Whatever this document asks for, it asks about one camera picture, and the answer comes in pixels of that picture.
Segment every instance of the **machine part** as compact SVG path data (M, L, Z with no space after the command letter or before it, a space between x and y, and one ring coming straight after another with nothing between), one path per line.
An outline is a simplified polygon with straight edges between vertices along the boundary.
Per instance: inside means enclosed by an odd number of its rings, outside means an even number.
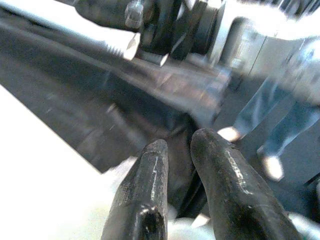
M144 6L139 0L133 0L126 6L125 25L130 29L139 29L143 23Z
M192 53L205 55L212 43L214 26L217 18L217 8L207 6L204 10L197 31L194 35Z
M168 147L147 145L117 189L101 240L167 239Z
M155 54L155 53L151 53L143 50L138 50L136 53L136 57L162 67L166 63L169 57L169 54L159 55L159 54Z
M294 212L289 213L293 225L306 240L320 240L320 224Z
M0 7L40 25L82 38L126 60L132 60L140 34L98 26L81 17L73 6L53 0L0 0Z
M101 26L138 32L154 15L154 0L78 0L74 4L84 18Z
M174 21L177 18L182 0L145 0L143 14L139 5L135 8L135 18L140 20L134 27L126 19L130 0L79 0L75 3L77 12L84 18L101 26L141 32L141 48L145 51L165 55L171 46Z
M267 183L234 145L200 129L192 136L191 157L217 240L301 239Z
M320 31L318 28L312 27L319 20L320 9L317 9L311 15L297 18L287 16L276 6L252 1L226 0L218 10L213 41L207 54L209 62L214 66L220 61L230 29L236 21L249 24L252 34L294 41L319 36ZM233 65L241 66L243 64L241 59L239 62L237 62L237 59L234 61Z
M184 60L187 57L194 44L194 37L207 5L206 1L197 0L191 10L185 7L182 16L174 23L170 52L174 59Z

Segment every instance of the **white surface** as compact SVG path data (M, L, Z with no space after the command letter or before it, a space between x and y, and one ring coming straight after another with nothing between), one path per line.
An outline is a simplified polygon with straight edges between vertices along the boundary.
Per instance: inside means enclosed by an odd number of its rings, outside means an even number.
M0 85L0 239L99 240L108 182Z

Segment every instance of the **white sneaker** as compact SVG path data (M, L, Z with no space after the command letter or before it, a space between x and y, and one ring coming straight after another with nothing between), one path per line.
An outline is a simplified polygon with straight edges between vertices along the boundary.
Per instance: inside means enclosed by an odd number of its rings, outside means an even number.
M244 138L244 135L241 135L233 126L222 128L217 133L231 143Z
M284 178L285 172L282 162L278 156L266 156L263 154L263 149L260 147L257 151L261 158L262 169L264 174L275 182L279 182Z

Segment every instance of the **gray floor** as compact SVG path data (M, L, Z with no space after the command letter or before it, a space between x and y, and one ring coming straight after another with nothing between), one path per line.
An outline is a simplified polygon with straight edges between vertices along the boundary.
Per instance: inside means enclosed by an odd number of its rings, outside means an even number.
M213 128L217 131L231 126L261 83L261 80L244 80L236 90L229 89ZM285 149L281 156L285 177L280 182L272 182L265 178L256 155L256 150L289 112L294 102L291 97L284 99L253 132L235 144L247 161L267 181L287 211L297 212L318 221L315 184L307 185L306 182L320 173L320 121L298 136Z

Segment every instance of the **dark fabric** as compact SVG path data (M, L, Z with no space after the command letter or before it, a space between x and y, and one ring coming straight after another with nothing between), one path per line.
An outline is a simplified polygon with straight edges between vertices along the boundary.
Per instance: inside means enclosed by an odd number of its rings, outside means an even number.
M5 11L0 16L0 84L101 172L153 139L166 140L168 203L179 209L195 170L191 136L212 124L228 76L188 63L124 61Z

